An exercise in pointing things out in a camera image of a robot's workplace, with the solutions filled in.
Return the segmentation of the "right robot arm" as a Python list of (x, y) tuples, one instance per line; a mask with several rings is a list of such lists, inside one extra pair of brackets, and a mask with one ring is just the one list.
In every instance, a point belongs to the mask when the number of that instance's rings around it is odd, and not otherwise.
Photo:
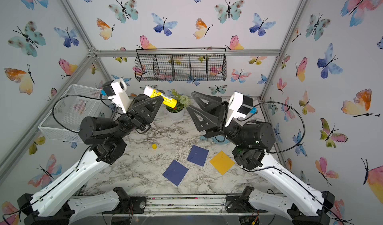
[(301, 181), (273, 157), (276, 143), (273, 126), (268, 122), (244, 121), (253, 116), (253, 99), (235, 92), (229, 101), (199, 92), (192, 93), (197, 107), (187, 111), (198, 131), (206, 138), (221, 135), (235, 145), (232, 154), (236, 163), (248, 173), (270, 182), (282, 196), (246, 188), (241, 203), (282, 216), (295, 225), (328, 225), (335, 197), (328, 191), (320, 192)]

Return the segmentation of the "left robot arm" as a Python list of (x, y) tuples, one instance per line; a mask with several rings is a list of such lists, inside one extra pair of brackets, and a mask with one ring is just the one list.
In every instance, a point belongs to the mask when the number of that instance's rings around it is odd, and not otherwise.
[(3, 215), (2, 224), (9, 225), (25, 214), (26, 225), (69, 225), (82, 218), (102, 213), (131, 209), (132, 201), (121, 187), (99, 196), (74, 199), (72, 196), (85, 183), (115, 163), (125, 152), (123, 140), (134, 130), (146, 132), (151, 127), (163, 98), (139, 95), (125, 114), (117, 120), (85, 117), (78, 132), (88, 145), (79, 161), (54, 182), (35, 194), (24, 194), (18, 199), (19, 210)]

